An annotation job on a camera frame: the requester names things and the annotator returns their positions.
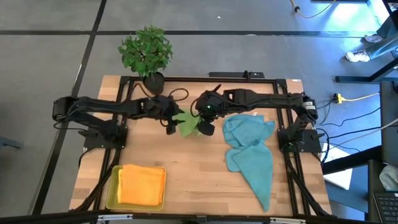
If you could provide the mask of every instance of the yellow cable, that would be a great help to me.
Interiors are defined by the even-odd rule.
[[[355,98],[355,99],[345,99],[344,97],[341,97],[341,100],[342,101],[357,101],[357,100],[362,100],[362,99],[365,99],[365,98],[368,98],[368,97],[371,97],[371,96],[376,96],[378,94],[380,94],[380,93],[373,93],[373,94],[370,94],[368,96],[362,96],[362,97]]]
[[[294,2],[294,0],[290,0],[290,1],[292,2],[293,7],[296,8],[297,5],[296,5],[296,3]],[[304,16],[304,15],[300,12],[300,10],[297,10],[297,12],[298,12],[298,13],[300,14],[300,16],[302,16],[303,18],[311,19],[311,18],[313,18],[313,17],[315,17],[315,16],[317,16],[317,15],[319,15],[319,14],[325,12],[325,10],[327,10],[327,9],[328,9],[333,3],[335,3],[335,2],[336,2],[336,0],[333,0],[326,8],[324,8],[322,11],[316,13],[316,14],[313,15],[313,16]]]

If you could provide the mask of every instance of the yellow tray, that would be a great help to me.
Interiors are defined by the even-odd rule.
[[[148,206],[148,205],[133,205],[128,203],[118,203],[118,184],[119,184],[119,169],[122,169],[123,166],[114,166],[112,169],[111,180],[109,181],[108,195],[106,196],[105,206],[108,209],[123,209],[123,210],[152,210],[152,211],[160,211],[163,209],[164,204],[164,195],[165,195],[165,185],[163,188],[163,201],[160,205],[156,206]]]

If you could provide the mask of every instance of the black pot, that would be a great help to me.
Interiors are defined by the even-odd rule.
[[[160,72],[155,72],[149,75],[149,77],[144,77],[142,82],[153,95],[162,94],[164,87],[164,76]]]

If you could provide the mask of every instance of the potted plant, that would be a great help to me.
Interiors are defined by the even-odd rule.
[[[137,30],[136,34],[134,40],[129,35],[118,47],[123,65],[125,68],[131,67],[132,72],[137,72],[144,86],[153,95],[159,95],[163,92],[164,76],[158,69],[164,70],[170,62],[172,45],[164,37],[164,30],[152,25]]]

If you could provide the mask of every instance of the gray floor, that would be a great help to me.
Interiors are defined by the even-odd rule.
[[[326,5],[306,0],[296,2],[307,15]],[[99,5],[99,0],[3,0],[0,1],[0,30],[91,30]],[[148,24],[166,30],[375,31],[378,28],[372,12],[363,3],[335,4],[319,17],[303,19],[292,14],[288,0],[113,0],[105,7],[99,29],[134,30]],[[103,75],[131,74],[123,67],[116,49],[122,38],[96,37],[80,96],[96,97]],[[368,76],[392,60],[391,54],[368,63],[343,59],[345,52],[367,44],[359,38],[238,35],[168,38],[175,57],[164,75],[205,77],[211,71],[262,71],[267,78],[302,79],[307,94],[318,101],[329,99],[333,93],[356,98],[379,91],[377,85],[337,84],[333,77]],[[52,102],[70,94],[87,41],[86,35],[0,35],[0,136],[24,144],[23,150],[8,147],[0,150],[0,217],[29,212],[55,136]],[[378,106],[377,97],[333,105],[328,121],[338,123]],[[342,128],[327,126],[325,129],[334,136],[378,126],[379,120],[379,114],[375,113]],[[350,138],[345,137],[336,142]],[[68,132],[44,206],[45,213],[68,209],[82,144],[83,138],[76,132]],[[380,135],[373,134],[346,146],[363,150],[378,144]],[[355,171],[354,175],[363,175],[363,171]],[[332,209],[339,217],[363,219],[361,214],[352,216],[355,211],[339,204],[332,204]]]

